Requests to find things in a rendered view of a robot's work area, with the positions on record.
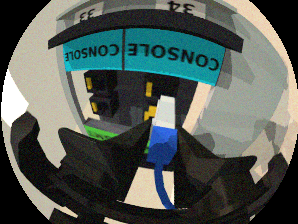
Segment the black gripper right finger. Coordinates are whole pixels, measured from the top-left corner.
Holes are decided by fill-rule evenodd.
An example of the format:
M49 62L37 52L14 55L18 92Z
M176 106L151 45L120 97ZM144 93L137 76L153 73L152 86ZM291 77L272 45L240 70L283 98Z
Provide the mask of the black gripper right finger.
M173 156L174 208L188 208L188 202L204 192L218 177L251 169L257 156L217 157L180 124L177 129L177 152Z

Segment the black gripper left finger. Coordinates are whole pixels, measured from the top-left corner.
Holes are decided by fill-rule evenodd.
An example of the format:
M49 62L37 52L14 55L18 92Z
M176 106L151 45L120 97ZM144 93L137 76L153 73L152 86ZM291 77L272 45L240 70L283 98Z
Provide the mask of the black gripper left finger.
M59 128L59 137L65 152L109 173L117 200L124 202L149 143L152 120L102 141L65 127Z

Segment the blue network cable with plug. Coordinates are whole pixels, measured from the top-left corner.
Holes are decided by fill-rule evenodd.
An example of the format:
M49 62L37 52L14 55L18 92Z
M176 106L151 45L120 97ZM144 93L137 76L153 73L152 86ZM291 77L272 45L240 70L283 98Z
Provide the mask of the blue network cable with plug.
M164 164L169 164L174 153L177 152L177 129L174 129L174 97L161 96L157 108L149 108L149 116L153 117L153 120L152 127L150 127L150 144L146 161L154 163L154 183L156 183L161 204L165 206L165 209L177 209L169 200L164 186L164 177L162 177Z

